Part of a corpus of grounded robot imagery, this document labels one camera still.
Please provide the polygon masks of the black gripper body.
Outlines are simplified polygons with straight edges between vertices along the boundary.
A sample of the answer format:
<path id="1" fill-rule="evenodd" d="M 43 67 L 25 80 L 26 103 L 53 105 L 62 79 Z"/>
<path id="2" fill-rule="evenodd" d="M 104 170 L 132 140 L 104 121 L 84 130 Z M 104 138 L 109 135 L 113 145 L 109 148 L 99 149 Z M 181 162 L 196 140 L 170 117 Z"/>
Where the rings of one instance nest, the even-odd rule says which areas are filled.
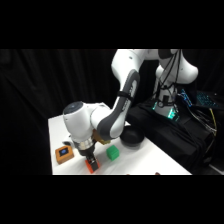
<path id="1" fill-rule="evenodd" d="M 94 151 L 95 151 L 95 148 L 94 147 L 90 147 L 90 148 L 88 148 L 86 150 L 79 150 L 79 154 L 81 156 L 85 156 L 88 160 L 95 161 L 96 157 L 94 155 Z"/>

